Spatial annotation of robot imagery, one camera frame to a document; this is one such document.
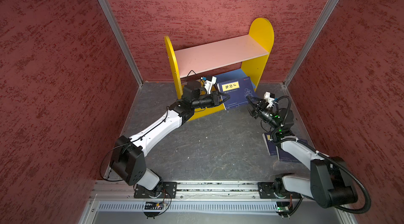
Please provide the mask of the dark blue book yellow label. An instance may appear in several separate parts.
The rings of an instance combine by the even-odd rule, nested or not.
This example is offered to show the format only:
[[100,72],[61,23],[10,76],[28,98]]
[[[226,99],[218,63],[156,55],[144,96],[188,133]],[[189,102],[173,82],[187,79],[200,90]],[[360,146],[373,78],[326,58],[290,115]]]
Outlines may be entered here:
[[219,92],[230,97],[224,102],[225,110],[230,110],[248,104],[247,96],[255,97],[255,85],[250,77],[218,83]]

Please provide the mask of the yellow pink blue bookshelf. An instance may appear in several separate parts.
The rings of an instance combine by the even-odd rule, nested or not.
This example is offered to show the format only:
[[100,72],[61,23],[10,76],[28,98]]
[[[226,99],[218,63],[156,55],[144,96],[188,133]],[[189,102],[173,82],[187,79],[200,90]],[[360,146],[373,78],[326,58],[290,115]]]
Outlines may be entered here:
[[247,35],[229,38],[181,50],[174,50],[170,38],[164,37],[177,97],[183,95],[181,79],[188,73],[198,76],[212,70],[241,63],[240,73],[250,77],[258,87],[274,44],[274,29],[265,18],[255,19]]

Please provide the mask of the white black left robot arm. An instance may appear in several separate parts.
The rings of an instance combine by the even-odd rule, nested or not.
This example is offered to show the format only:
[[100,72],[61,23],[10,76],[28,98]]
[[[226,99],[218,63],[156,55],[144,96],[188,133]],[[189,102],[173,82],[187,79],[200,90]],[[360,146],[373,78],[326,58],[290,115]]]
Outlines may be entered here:
[[181,98],[168,106],[161,118],[129,138],[121,136],[111,150],[112,171],[127,185],[141,186],[151,198],[159,197],[164,191],[163,179],[146,167],[145,157],[164,137],[190,120],[196,109],[215,108],[230,99],[229,95],[213,90],[216,83],[213,76],[188,82]]

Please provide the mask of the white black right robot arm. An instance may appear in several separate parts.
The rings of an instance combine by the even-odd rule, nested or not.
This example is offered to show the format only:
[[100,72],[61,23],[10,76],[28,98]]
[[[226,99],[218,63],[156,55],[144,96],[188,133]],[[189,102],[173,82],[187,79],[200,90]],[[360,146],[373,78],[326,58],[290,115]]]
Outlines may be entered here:
[[278,198],[297,193],[314,200],[323,208],[357,202],[352,177],[341,169],[345,162],[339,157],[321,157],[318,151],[296,137],[291,130],[294,115],[289,106],[279,109],[272,105],[269,98],[248,96],[247,101],[250,115],[272,127],[269,141],[278,150],[291,154],[310,171],[308,177],[293,174],[276,176],[272,190]]

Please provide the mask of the right circuit board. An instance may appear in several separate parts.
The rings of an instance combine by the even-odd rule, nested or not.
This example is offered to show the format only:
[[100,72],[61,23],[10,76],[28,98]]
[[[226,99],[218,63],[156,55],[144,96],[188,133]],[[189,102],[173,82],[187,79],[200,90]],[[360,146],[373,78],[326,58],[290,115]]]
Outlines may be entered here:
[[280,215],[288,215],[290,212],[290,202],[277,201],[276,212]]

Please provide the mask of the circuit board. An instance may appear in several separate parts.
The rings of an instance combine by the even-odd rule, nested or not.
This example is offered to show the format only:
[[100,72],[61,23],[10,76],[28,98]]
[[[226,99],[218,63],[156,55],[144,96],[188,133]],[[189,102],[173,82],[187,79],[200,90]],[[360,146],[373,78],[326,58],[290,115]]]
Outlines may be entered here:
[[166,204],[163,203],[163,202],[157,202],[156,203],[156,202],[148,201],[148,202],[145,203],[144,209],[145,210],[153,210],[153,211],[162,211],[162,210],[165,209],[165,207],[166,207]]
[[280,215],[288,215],[290,212],[290,202],[277,201],[276,212]]

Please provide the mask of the left circuit board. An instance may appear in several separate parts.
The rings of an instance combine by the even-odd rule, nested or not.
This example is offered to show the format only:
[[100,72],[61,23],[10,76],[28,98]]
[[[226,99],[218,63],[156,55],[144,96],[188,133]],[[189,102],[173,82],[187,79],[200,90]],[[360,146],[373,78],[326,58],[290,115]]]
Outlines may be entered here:
[[165,209],[165,207],[166,207],[166,204],[163,203],[163,202],[157,202],[156,203],[156,202],[148,201],[148,202],[145,203],[144,209],[145,210],[153,210],[153,211],[162,211],[162,210]]

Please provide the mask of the right corner aluminium profile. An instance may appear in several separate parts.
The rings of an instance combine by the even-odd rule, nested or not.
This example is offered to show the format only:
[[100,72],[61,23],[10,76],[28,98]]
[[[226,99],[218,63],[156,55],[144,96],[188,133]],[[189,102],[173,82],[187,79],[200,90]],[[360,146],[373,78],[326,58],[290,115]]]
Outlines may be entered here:
[[283,81],[283,85],[287,88],[295,74],[297,73],[299,67],[303,63],[304,59],[308,55],[310,49],[312,48],[314,42],[316,41],[317,37],[323,30],[325,24],[327,23],[329,17],[331,16],[332,12],[334,11],[335,7],[337,6],[340,0],[327,0],[322,12],[320,13],[316,23],[314,24],[311,32],[309,33],[306,42],[304,43],[302,49],[300,50],[295,62],[293,63],[289,73],[287,74],[285,80]]

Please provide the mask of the corner aluminium profile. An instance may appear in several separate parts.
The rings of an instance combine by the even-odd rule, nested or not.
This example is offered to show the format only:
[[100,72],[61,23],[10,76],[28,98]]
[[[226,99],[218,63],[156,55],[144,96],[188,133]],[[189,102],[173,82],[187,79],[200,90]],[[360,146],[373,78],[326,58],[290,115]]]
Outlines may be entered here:
[[289,73],[287,74],[285,80],[283,81],[283,85],[287,88],[295,74],[297,73],[299,67],[303,63],[304,59],[308,55],[310,49],[312,48],[314,42],[316,41],[317,37],[323,30],[325,24],[327,23],[329,17],[331,16],[332,12],[334,11],[335,7],[337,6],[340,0],[327,0],[322,12],[320,13],[316,23],[314,24],[311,32],[309,33],[306,42],[304,43],[302,49],[300,50],[295,62],[293,63]]
[[107,21],[109,23],[109,26],[110,26],[112,32],[114,33],[114,36],[115,36],[115,38],[116,38],[116,40],[117,40],[117,42],[118,42],[118,44],[119,44],[119,46],[121,48],[121,51],[123,52],[123,54],[124,54],[124,56],[126,58],[126,61],[127,61],[128,65],[129,65],[129,67],[131,69],[131,72],[132,72],[133,76],[135,77],[135,79],[137,81],[137,84],[140,87],[142,87],[144,85],[144,80],[143,80],[143,78],[141,76],[141,73],[140,73],[136,63],[135,63],[133,55],[132,55],[132,53],[131,53],[131,51],[129,49],[129,46],[128,46],[126,40],[125,40],[125,37],[124,37],[124,35],[122,33],[122,30],[121,30],[121,28],[120,28],[120,26],[118,24],[118,21],[117,21],[115,15],[113,13],[113,10],[112,10],[108,0],[98,0],[98,2],[99,2],[100,6],[101,6],[101,8],[103,10],[103,13],[104,13],[104,15],[105,15],[105,17],[106,17],[106,19],[107,19]]

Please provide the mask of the left corner aluminium profile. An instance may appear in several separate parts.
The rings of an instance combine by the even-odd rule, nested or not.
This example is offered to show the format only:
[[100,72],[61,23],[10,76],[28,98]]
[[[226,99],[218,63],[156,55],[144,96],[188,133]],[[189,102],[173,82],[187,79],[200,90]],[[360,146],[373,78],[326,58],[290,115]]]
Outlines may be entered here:
[[113,10],[112,10],[108,0],[98,0],[98,2],[99,2],[100,6],[101,6],[101,8],[103,10],[103,13],[104,13],[104,15],[105,15],[105,17],[106,17],[106,19],[107,19],[107,21],[109,23],[109,26],[110,26],[112,32],[114,33],[114,36],[115,36],[115,38],[116,38],[116,40],[117,40],[117,42],[118,42],[118,44],[119,44],[119,46],[121,48],[121,51],[123,52],[123,54],[124,54],[124,56],[126,58],[126,61],[127,61],[128,65],[129,65],[129,67],[131,69],[131,72],[132,72],[133,76],[135,77],[135,79],[137,81],[137,84],[140,87],[142,87],[144,85],[144,80],[143,80],[143,78],[141,76],[141,73],[140,73],[136,63],[135,63],[133,55],[132,55],[132,53],[131,53],[131,51],[129,49],[129,46],[128,46],[126,40],[125,40],[125,37],[124,37],[124,35],[122,33],[122,30],[121,30],[121,28],[120,28],[120,26],[118,24],[118,21],[117,21],[115,15],[113,13]]

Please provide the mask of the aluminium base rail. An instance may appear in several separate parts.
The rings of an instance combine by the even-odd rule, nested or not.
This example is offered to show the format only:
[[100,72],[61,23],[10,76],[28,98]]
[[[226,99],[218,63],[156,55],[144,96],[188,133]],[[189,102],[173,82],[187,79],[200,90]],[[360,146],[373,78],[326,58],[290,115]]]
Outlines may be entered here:
[[276,201],[270,189],[270,182],[248,180],[177,180],[165,182],[164,191],[157,197],[139,186],[129,186],[124,182],[108,183],[97,181],[91,199],[97,200],[155,200],[172,199],[174,201]]

